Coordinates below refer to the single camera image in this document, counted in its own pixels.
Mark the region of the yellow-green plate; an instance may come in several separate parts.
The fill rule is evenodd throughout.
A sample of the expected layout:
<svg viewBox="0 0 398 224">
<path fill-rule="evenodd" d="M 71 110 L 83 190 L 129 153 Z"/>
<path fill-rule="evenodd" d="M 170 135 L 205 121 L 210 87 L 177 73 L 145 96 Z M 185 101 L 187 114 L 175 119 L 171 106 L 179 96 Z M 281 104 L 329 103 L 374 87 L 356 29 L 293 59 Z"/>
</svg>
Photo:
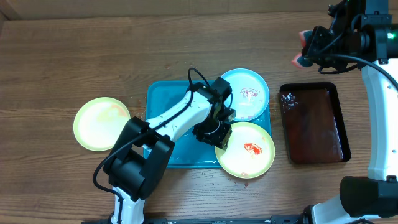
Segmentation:
<svg viewBox="0 0 398 224">
<path fill-rule="evenodd" d="M 85 103 L 73 122 L 73 133 L 84 148 L 100 152 L 115 145 L 131 116 L 128 108 L 110 97 L 95 98 Z"/>
<path fill-rule="evenodd" d="M 242 179 L 252 179 L 265 174 L 275 158 L 271 135 L 259 125 L 237 122 L 231 125 L 226 148 L 216 148 L 220 166 L 229 174 Z"/>
</svg>

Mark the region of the orange sponge with green scourer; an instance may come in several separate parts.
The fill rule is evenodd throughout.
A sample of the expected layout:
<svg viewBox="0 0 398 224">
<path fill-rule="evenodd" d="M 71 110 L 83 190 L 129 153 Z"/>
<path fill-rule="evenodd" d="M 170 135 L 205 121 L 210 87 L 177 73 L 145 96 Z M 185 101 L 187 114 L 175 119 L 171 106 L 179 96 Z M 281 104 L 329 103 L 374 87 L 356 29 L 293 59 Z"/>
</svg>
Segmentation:
<svg viewBox="0 0 398 224">
<path fill-rule="evenodd" d="M 310 36 L 312 35 L 312 30 L 303 30 L 299 33 L 300 42 L 302 47 L 304 48 L 309 40 Z M 297 68 L 308 68 L 313 66 L 313 62 L 306 59 L 302 53 L 296 55 L 293 60 L 291 61 L 294 66 Z"/>
</svg>

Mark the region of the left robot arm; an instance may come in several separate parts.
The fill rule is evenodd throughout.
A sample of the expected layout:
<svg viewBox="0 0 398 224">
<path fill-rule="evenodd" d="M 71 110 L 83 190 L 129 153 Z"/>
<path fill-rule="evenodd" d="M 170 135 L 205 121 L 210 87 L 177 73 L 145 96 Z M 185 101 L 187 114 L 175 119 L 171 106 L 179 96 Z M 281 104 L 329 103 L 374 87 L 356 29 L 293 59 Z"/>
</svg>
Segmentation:
<svg viewBox="0 0 398 224">
<path fill-rule="evenodd" d="M 156 118 L 131 118 L 111 153 L 99 165 L 116 197 L 108 223 L 143 223 L 145 199 L 159 184 L 176 141 L 188 130 L 200 142 L 225 149 L 235 110 L 224 105 L 232 94 L 226 80 L 190 83 L 184 98 Z"/>
</svg>

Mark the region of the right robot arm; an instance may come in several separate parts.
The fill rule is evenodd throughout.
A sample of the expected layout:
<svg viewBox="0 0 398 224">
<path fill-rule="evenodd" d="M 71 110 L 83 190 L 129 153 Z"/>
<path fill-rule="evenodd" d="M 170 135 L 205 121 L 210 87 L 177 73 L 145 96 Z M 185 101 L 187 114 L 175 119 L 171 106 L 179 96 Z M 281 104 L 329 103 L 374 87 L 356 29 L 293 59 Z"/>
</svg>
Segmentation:
<svg viewBox="0 0 398 224">
<path fill-rule="evenodd" d="M 342 0 L 331 26 L 301 32 L 302 56 L 321 69 L 360 69 L 369 101 L 371 158 L 366 177 L 347 176 L 340 192 L 309 206 L 309 223 L 370 223 L 397 215 L 397 24 L 387 1 Z"/>
</svg>

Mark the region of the light blue plate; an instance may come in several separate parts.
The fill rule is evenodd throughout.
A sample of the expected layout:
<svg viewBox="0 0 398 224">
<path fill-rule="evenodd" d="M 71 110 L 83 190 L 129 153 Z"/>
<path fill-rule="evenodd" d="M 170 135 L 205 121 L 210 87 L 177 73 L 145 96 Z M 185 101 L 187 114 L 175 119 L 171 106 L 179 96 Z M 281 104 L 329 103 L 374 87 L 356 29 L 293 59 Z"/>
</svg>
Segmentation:
<svg viewBox="0 0 398 224">
<path fill-rule="evenodd" d="M 270 98 L 269 87 L 258 73 L 235 68 L 221 77 L 232 88 L 232 95 L 224 104 L 235 110 L 234 121 L 252 121 L 265 112 Z"/>
</svg>

